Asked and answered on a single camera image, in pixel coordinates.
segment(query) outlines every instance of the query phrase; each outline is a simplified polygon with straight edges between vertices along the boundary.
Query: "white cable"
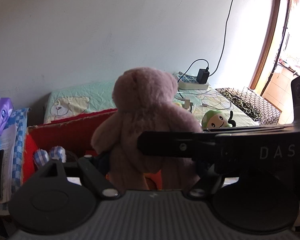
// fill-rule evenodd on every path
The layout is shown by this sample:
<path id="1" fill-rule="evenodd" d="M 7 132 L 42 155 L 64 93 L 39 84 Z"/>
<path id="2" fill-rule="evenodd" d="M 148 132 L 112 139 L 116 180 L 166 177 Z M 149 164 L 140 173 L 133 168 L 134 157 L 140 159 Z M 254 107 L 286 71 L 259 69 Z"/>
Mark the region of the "white cable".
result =
<path id="1" fill-rule="evenodd" d="M 176 97 L 174 97 L 174 98 L 177 99 L 177 100 L 180 100 L 180 101 L 185 101 L 184 98 L 176 98 Z"/>
<path id="2" fill-rule="evenodd" d="M 189 75 L 189 74 L 184 74 L 184 73 L 182 73 L 181 71 L 179 71 L 179 73 L 178 73 L 180 76 L 182 76 L 182 75 L 184 75 L 184 76 L 188 76 L 188 77 L 197 77 L 197 76 L 195 76 L 195 75 Z"/>
<path id="3" fill-rule="evenodd" d="M 199 94 L 196 94 L 196 93 L 191 93 L 191 92 L 178 92 L 178 94 L 191 94 L 191 95 L 196 95 L 196 96 L 200 96 L 200 95 L 204 95 L 208 92 L 212 91 L 212 89 L 208 90 L 208 91 L 205 91 L 203 93 L 199 93 Z"/>
<path id="4" fill-rule="evenodd" d="M 216 108 L 216 107 L 214 107 L 214 106 L 209 106 L 208 104 L 206 104 L 206 103 L 202 103 L 201 104 L 201 106 L 203 106 L 203 107 L 210 107 L 210 108 L 213 108 L 213 109 L 216 109 L 216 110 L 227 110 L 227 109 L 230 109 L 231 107 L 232 107 L 232 102 L 228 99 L 228 98 L 226 98 L 224 95 L 222 95 L 222 94 L 220 94 L 221 96 L 223 96 L 225 99 L 227 99 L 228 101 L 229 101 L 229 103 L 230 103 L 230 106 L 229 107 L 227 107 L 227 108 Z"/>

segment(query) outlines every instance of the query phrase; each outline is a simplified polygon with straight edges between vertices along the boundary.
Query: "bed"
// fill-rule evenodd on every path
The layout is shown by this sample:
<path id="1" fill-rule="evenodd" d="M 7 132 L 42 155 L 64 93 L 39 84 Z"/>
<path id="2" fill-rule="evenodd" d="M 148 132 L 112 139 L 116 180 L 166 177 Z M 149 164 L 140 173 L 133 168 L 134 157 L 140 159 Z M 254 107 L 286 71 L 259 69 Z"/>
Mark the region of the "bed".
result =
<path id="1" fill-rule="evenodd" d="M 113 87 L 114 81 L 96 82 L 53 91 L 47 102 L 44 123 L 115 108 L 111 95 Z M 180 90 L 180 92 L 194 104 L 192 114 L 200 122 L 208 110 L 216 108 L 221 109 L 226 118 L 229 118 L 232 110 L 237 126 L 258 125 L 258 122 L 253 121 L 212 87 L 207 90 Z M 180 98 L 180 94 L 177 93 L 174 102 L 182 103 Z"/>
<path id="2" fill-rule="evenodd" d="M 259 125 L 277 124 L 280 118 L 281 111 L 259 96 L 253 90 L 245 87 L 243 89 L 235 88 L 221 88 L 217 89 L 221 94 L 231 94 L 232 96 L 243 99 L 247 104 L 250 104 L 254 109 L 259 111 L 260 118 L 258 119 Z"/>

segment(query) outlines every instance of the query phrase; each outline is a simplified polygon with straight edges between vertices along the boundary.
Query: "screw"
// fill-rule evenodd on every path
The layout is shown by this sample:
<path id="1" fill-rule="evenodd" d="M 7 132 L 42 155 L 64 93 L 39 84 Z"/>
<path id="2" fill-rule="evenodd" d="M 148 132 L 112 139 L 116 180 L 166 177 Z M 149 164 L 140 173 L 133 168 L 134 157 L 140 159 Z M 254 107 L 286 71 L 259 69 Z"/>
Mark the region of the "screw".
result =
<path id="1" fill-rule="evenodd" d="M 204 197 L 205 191 L 202 188 L 194 188 L 190 190 L 189 194 L 192 197 Z"/>
<path id="2" fill-rule="evenodd" d="M 115 197 L 119 192 L 115 188 L 106 188 L 102 191 L 102 194 L 105 197 Z"/>
<path id="3" fill-rule="evenodd" d="M 180 149 L 180 151 L 184 152 L 187 149 L 187 145 L 185 143 L 181 143 L 179 145 L 179 149 Z"/>

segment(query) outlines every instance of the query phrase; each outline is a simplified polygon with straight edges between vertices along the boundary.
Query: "doorway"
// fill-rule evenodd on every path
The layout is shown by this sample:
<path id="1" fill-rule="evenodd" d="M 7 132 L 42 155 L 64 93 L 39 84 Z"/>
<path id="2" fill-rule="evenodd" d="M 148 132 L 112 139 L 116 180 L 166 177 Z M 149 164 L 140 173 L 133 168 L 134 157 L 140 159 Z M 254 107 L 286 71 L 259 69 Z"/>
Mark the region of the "doorway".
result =
<path id="1" fill-rule="evenodd" d="M 281 111 L 279 124 L 292 123 L 291 81 L 300 75 L 300 0 L 288 0 L 281 41 L 275 45 L 275 55 L 267 58 L 272 69 L 258 81 L 256 92 Z"/>

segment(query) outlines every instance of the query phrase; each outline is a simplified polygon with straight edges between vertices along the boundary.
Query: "blue checkered cloth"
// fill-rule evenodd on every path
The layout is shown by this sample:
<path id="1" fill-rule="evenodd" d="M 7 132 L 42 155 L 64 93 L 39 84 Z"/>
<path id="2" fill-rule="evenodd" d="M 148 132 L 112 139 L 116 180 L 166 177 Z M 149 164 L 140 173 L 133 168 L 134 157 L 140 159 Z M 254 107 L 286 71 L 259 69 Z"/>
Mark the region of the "blue checkered cloth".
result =
<path id="1" fill-rule="evenodd" d="M 16 142 L 13 152 L 13 162 L 12 162 L 12 183 L 11 192 L 15 193 L 21 187 L 21 168 L 22 168 L 22 153 L 24 146 L 24 138 L 27 129 L 27 114 L 29 108 L 23 108 L 18 110 L 13 110 L 10 118 L 4 128 L 8 128 L 13 124 L 17 124 L 17 135 Z M 8 204 L 0 204 L 0 215 L 8 215 Z"/>
<path id="2" fill-rule="evenodd" d="M 52 160 L 61 160 L 63 163 L 66 162 L 66 150 L 61 146 L 52 147 L 49 155 Z"/>
<path id="3" fill-rule="evenodd" d="M 45 150 L 37 150 L 33 154 L 33 160 L 38 168 L 44 166 L 49 161 L 49 154 Z"/>

